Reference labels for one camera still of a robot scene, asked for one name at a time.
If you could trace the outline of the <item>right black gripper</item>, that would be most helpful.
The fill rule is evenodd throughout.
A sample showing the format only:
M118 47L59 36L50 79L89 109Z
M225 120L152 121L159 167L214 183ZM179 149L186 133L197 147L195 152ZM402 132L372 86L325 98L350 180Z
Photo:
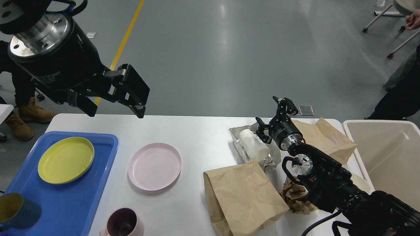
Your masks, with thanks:
M262 142L271 144L273 140L280 150L287 151L292 144L303 142L302 133L290 118L297 115L299 111L289 98L279 99L276 96L272 98L277 103L276 115L268 124L256 117L258 128L255 133Z

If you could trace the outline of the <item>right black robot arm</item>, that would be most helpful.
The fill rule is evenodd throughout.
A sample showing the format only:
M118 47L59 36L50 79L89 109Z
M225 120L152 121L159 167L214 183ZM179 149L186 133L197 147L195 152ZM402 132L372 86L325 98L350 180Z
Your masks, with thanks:
M298 113L292 100L276 96L273 99L277 103L276 114L268 124L256 117L256 134L264 143L274 141L280 150L288 152L282 160L288 179L306 188L310 203L330 213L309 226L303 236L340 214L348 222L332 222L335 236L340 235L340 227L347 229L350 236L419 235L418 211L384 191L368 194L353 184L351 173L341 163L306 143L291 121L291 116Z

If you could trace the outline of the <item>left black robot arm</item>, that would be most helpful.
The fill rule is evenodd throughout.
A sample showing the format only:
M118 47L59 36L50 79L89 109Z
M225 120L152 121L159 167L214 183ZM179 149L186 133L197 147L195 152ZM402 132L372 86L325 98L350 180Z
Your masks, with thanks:
M32 76L36 88L54 103L77 107L90 117L97 105L91 97L120 103L143 118L150 88L138 72L123 64L116 71L104 66L99 53L73 19L85 9L48 11L50 0L2 0L1 32L12 35L10 59Z

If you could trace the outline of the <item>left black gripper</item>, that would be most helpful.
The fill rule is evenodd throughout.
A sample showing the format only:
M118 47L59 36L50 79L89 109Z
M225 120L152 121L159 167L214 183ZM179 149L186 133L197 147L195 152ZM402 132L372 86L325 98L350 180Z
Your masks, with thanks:
M102 97L144 117L149 86L130 64L109 71L70 16L43 15L26 31L14 34L8 53L54 103L68 103L94 117L98 107L90 97Z

